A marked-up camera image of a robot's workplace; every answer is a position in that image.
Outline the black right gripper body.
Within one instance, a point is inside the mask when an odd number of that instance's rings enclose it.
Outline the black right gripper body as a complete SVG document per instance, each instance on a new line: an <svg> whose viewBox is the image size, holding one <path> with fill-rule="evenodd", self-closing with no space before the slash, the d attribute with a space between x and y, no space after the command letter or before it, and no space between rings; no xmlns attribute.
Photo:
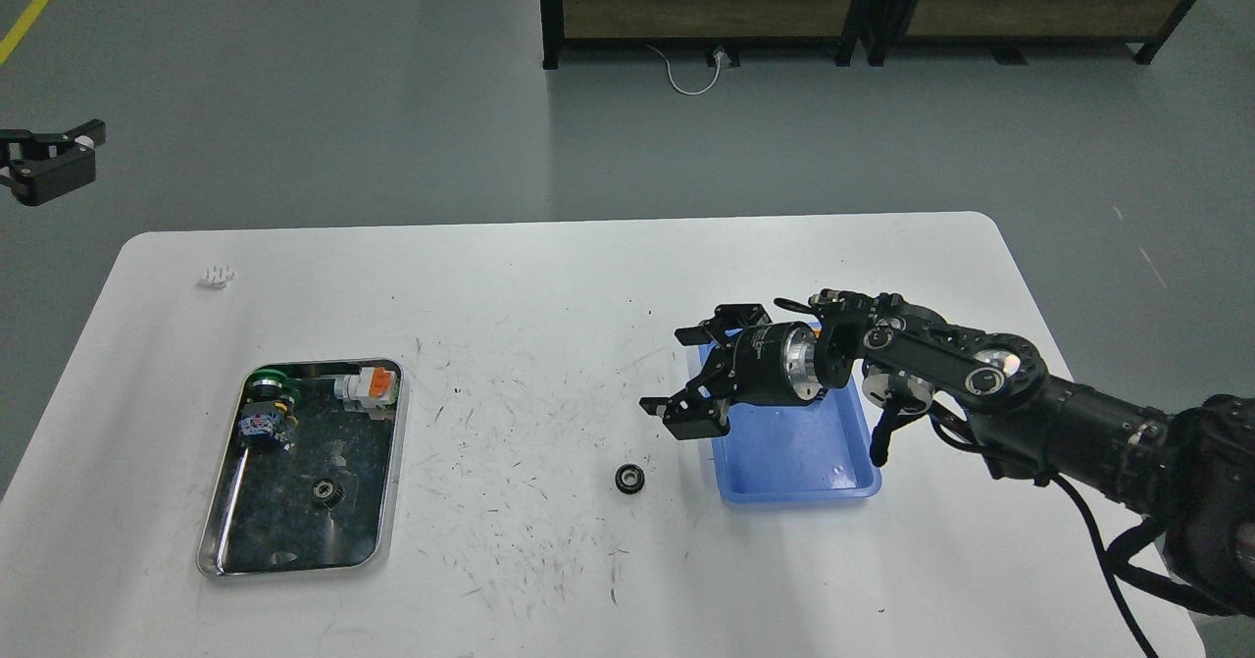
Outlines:
<svg viewBox="0 0 1255 658"><path fill-rule="evenodd" d="M710 350L717 362L714 397L748 406L809 406L825 398L814 364L820 342L799 321L776 323L732 332Z"/></svg>

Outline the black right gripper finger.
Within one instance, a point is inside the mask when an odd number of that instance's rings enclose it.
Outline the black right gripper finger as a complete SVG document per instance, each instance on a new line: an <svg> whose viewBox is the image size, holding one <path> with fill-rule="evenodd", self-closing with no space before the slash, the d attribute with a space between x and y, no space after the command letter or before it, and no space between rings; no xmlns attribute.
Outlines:
<svg viewBox="0 0 1255 658"><path fill-rule="evenodd" d="M727 369L704 370L669 397L641 397L639 407L661 421L675 440L712 440L730 434L728 409L733 388Z"/></svg>
<svg viewBox="0 0 1255 658"><path fill-rule="evenodd" d="M723 304L697 326L676 328L674 337L685 348L699 349L699 362L704 365L712 357L725 360L745 359L756 364L772 363L772 349L762 328L772 325L771 315L761 304ZM747 353L738 354L740 332L749 330Z"/></svg>

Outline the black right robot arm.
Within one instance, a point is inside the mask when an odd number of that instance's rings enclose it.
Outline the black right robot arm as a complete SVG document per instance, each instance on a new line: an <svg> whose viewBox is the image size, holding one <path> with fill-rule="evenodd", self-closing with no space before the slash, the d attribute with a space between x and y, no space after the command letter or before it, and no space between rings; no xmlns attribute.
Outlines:
<svg viewBox="0 0 1255 658"><path fill-rule="evenodd" d="M1165 413L1050 373L1032 342L955 326L897 293L822 290L759 304L722 304L676 330L707 345L697 375L639 404L676 440L725 437L735 404L811 406L862 370L881 409L875 466L897 429L930 417L984 457L993 478L1089 485L1140 515L1101 547L1109 573L1207 615L1252 614L1252 399L1216 394Z"/></svg>

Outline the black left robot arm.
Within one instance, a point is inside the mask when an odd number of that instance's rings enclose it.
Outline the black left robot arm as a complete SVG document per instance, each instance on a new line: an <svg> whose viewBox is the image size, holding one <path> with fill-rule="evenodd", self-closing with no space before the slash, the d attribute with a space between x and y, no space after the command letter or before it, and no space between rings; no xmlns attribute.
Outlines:
<svg viewBox="0 0 1255 658"><path fill-rule="evenodd" d="M97 180L107 126L90 119L63 132L1 131L1 183L19 203L45 205Z"/></svg>

